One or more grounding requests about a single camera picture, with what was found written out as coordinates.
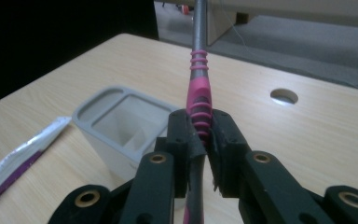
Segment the wooden table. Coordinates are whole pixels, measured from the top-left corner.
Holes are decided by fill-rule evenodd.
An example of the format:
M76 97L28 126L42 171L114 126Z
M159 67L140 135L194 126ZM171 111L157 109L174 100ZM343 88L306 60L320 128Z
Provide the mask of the wooden table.
M253 150L274 154L306 189L358 188L358 90L212 55L213 107L228 112ZM184 107L190 49L119 35L0 100L0 160L58 116L71 116L95 92L123 85ZM294 105L270 98L276 89ZM238 200L213 192L206 164L205 223L241 223ZM45 154L0 196L0 223L46 223L72 190L110 189L111 175L72 123ZM183 209L175 212L181 223Z

